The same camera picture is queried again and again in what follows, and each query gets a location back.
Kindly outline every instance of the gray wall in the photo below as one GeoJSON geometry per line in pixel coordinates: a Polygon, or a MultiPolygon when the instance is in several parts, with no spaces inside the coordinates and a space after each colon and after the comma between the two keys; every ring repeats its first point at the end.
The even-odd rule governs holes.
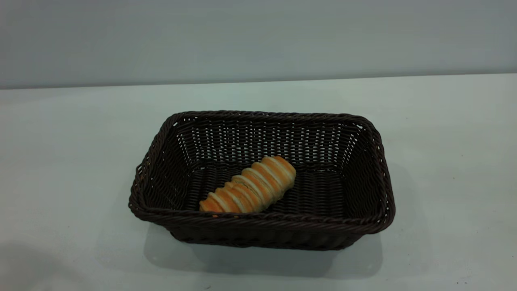
{"type": "Polygon", "coordinates": [[[516,0],[0,0],[0,88],[517,72],[516,0]]]}

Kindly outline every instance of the wicker basket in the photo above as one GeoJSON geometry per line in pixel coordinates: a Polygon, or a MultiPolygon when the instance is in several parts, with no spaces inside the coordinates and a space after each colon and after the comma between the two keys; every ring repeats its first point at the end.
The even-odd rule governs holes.
{"type": "Polygon", "coordinates": [[[349,114],[242,111],[169,117],[136,168],[129,208],[178,240],[238,247],[338,250],[388,227],[395,204],[381,137],[349,114]],[[266,155],[297,170],[261,213],[200,212],[199,201],[266,155]]]}

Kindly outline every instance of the basket rim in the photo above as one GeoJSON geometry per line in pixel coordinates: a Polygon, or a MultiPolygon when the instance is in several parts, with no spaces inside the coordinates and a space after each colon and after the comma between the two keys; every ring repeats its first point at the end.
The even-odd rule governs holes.
{"type": "Polygon", "coordinates": [[[373,124],[366,118],[347,113],[275,113],[262,111],[186,111],[176,113],[161,126],[155,135],[148,152],[142,163],[136,168],[136,175],[131,187],[129,208],[133,214],[145,221],[162,224],[190,225],[203,227],[254,227],[254,228],[275,228],[275,229],[299,229],[308,232],[352,232],[356,234],[374,234],[386,229],[393,221],[396,207],[391,188],[391,181],[384,158],[384,147],[382,139],[373,124]],[[335,122],[360,122],[366,127],[367,133],[371,134],[371,143],[376,157],[376,177],[379,183],[384,184],[383,193],[379,195],[381,211],[373,216],[355,219],[336,219],[332,217],[316,216],[310,214],[283,214],[283,213],[215,213],[200,212],[192,210],[175,210],[148,207],[143,199],[147,188],[147,173],[150,173],[158,158],[159,152],[165,142],[165,137],[174,130],[174,127],[181,127],[177,122],[182,119],[225,119],[225,120],[251,120],[251,121],[282,121],[301,120],[315,123],[335,122]]]}

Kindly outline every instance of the bread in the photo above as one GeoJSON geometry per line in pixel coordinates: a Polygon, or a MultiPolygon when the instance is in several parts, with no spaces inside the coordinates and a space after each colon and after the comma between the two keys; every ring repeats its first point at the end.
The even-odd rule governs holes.
{"type": "Polygon", "coordinates": [[[280,156],[262,158],[240,175],[232,177],[223,188],[208,193],[199,202],[200,211],[260,212],[280,200],[294,186],[295,168],[280,156]]]}

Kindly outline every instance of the white table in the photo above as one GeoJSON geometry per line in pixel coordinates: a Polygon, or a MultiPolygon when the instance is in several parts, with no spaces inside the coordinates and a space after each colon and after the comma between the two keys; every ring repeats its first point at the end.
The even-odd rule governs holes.
{"type": "Polygon", "coordinates": [[[515,290],[516,112],[517,74],[0,91],[0,289],[515,290]],[[395,221],[306,252],[138,220],[129,188],[162,122],[216,109],[365,116],[395,221]]]}

